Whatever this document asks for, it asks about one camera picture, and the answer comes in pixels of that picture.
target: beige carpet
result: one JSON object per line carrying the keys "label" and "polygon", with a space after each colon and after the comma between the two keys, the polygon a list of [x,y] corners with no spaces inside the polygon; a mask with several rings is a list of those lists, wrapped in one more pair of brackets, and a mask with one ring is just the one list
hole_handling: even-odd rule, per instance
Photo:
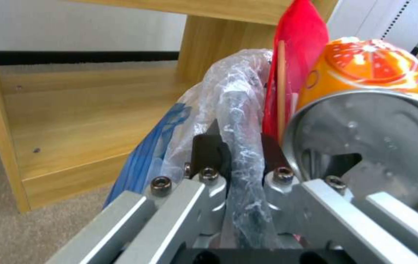
{"label": "beige carpet", "polygon": [[19,214],[0,161],[0,263],[43,263],[98,212],[109,187]]}

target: wooden cabinet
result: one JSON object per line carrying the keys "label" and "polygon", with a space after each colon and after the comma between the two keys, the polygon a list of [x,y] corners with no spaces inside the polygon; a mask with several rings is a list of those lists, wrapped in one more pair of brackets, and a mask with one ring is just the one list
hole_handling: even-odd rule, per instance
{"label": "wooden cabinet", "polygon": [[[189,14],[178,64],[0,75],[0,157],[25,212],[112,183],[132,149],[215,61],[272,48],[289,0],[75,0]],[[313,1],[327,19],[337,0]]]}

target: orange can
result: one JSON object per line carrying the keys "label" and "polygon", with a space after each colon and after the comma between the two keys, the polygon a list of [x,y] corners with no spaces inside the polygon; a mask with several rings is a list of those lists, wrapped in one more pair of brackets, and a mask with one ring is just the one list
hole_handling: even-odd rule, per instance
{"label": "orange can", "polygon": [[381,40],[329,43],[282,150],[300,180],[334,175],[355,197],[385,191],[418,210],[418,59]]}
{"label": "orange can", "polygon": [[309,74],[296,110],[326,95],[357,89],[387,89],[418,98],[418,59],[382,40],[335,40]]}

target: plastic wrap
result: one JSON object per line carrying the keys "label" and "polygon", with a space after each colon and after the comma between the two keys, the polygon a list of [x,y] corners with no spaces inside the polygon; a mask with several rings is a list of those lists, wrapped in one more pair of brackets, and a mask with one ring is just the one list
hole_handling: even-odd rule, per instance
{"label": "plastic wrap", "polygon": [[276,247],[277,235],[261,180],[264,158],[261,120],[271,50],[243,50],[216,62],[204,80],[181,97],[194,113],[169,142],[162,172],[182,179],[190,161],[192,138],[218,120],[222,140],[232,154],[232,179],[222,230],[222,247]]}
{"label": "plastic wrap", "polygon": [[261,120],[271,50],[242,50],[216,62],[204,80],[180,97],[130,154],[105,205],[123,190],[142,192],[160,175],[183,178],[192,139],[217,119],[232,154],[232,179],[222,230],[222,247],[276,247],[271,213],[261,181],[264,158]]}

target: red plastic bag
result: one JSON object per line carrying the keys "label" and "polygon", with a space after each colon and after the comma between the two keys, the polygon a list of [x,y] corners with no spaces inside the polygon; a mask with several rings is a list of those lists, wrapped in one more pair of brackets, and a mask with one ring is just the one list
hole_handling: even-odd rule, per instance
{"label": "red plastic bag", "polygon": [[279,42],[283,41],[285,47],[285,118],[284,124],[280,124],[284,127],[293,114],[301,86],[328,40],[326,24],[310,0],[295,0],[282,15],[274,38],[274,55],[264,105],[263,133],[275,139],[282,137],[278,132],[277,91],[279,89],[276,83]]}

